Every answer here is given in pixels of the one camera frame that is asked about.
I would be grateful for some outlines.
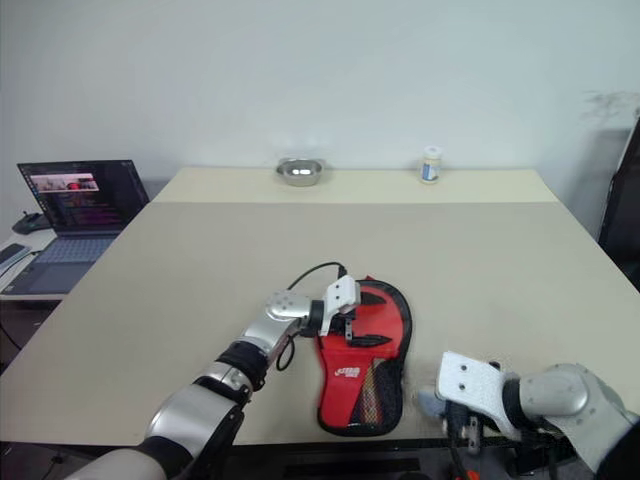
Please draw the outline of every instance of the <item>white table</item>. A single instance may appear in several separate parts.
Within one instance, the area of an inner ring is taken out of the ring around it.
[[[26,245],[31,247],[32,252],[37,252],[39,250],[43,250],[51,241],[56,238],[55,232],[48,228],[46,230],[38,230],[37,232],[32,232],[29,235],[20,235],[18,233],[13,233],[9,237],[9,239],[0,245],[0,249],[5,248],[12,243],[19,243],[21,245]],[[16,263],[13,267],[7,270],[0,278],[0,291],[4,290],[4,287],[11,283],[22,270],[25,269],[27,265],[31,263],[31,261],[35,257],[33,255],[27,255],[24,259]],[[0,301],[17,301],[17,300],[62,300],[64,295],[0,295]]]
[[[640,295],[534,172],[445,172],[431,186],[411,172],[333,177],[296,189],[267,171],[181,171],[2,376],[0,438],[137,444],[268,295],[330,259],[394,284],[412,309],[404,416],[382,439],[440,436],[414,395],[446,350],[520,373],[580,362],[640,410]],[[301,291],[319,295],[333,274]],[[301,339],[236,444],[344,440],[316,423],[321,385]]]

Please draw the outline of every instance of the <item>laptop keyboard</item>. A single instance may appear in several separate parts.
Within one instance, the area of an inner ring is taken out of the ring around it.
[[[34,260],[37,263],[95,262],[113,238],[58,238]]]

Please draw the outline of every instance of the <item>laptop screen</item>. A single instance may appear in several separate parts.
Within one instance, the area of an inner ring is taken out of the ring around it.
[[[149,202],[131,160],[20,163],[56,232],[122,230]]]

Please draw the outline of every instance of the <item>small bottle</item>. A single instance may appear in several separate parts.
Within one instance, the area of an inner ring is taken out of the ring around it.
[[[436,183],[440,178],[440,162],[442,149],[440,147],[426,147],[420,164],[420,180],[423,183]]]

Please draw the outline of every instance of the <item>phone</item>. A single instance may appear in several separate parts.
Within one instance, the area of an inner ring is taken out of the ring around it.
[[[31,251],[31,247],[12,243],[0,252],[0,272],[4,273],[5,268],[9,268],[14,262],[26,256]]]

